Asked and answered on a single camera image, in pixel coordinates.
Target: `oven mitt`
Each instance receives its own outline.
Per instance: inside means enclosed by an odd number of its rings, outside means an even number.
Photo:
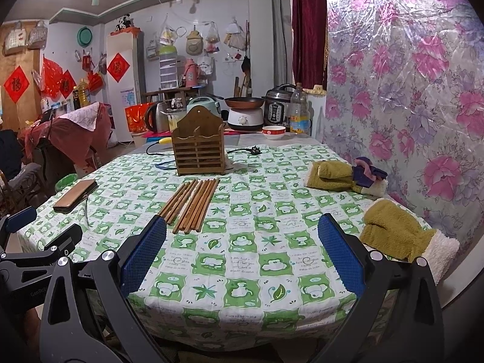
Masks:
[[[424,257],[437,284],[459,249],[459,241],[438,229],[424,230],[409,212],[388,199],[377,199],[366,210],[360,240],[385,255],[412,262]]]
[[[319,190],[336,192],[352,190],[358,194],[382,197],[386,192],[387,181],[376,181],[370,188],[360,187],[353,181],[353,168],[348,163],[342,161],[317,161],[313,162],[304,185]]]

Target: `hole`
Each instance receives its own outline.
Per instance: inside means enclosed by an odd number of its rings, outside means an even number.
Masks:
[[[69,312],[69,306],[67,305],[64,277],[59,277],[57,279],[53,295],[49,307],[49,324],[55,325],[56,323],[67,322],[71,318],[71,313]]]
[[[43,276],[47,273],[47,270],[28,270],[22,273],[22,282],[26,283],[27,281],[33,280],[34,278]]]
[[[425,323],[426,325],[434,324],[432,302],[425,280],[420,280],[419,297],[417,299],[417,306],[415,307],[414,318],[417,322]]]

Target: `white refrigerator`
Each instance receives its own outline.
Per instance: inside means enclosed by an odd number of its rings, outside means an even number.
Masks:
[[[114,133],[118,142],[131,142],[132,136],[124,109],[132,104],[141,104],[141,94],[146,93],[143,32],[140,32],[137,37],[132,33],[108,35],[106,39],[108,67],[117,53],[128,62],[129,68],[119,82],[116,82],[109,72],[106,74],[106,103],[111,105]]]

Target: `bottle label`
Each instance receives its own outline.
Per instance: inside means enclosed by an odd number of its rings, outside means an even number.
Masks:
[[[309,118],[306,116],[291,116],[290,129],[294,133],[308,133]]]

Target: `frying pan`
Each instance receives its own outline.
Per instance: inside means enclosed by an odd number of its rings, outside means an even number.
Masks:
[[[224,100],[229,108],[257,109],[264,104],[262,98],[257,98],[255,96],[232,96],[230,98],[222,98],[221,96],[216,96],[214,94],[207,95],[218,98],[219,100]]]

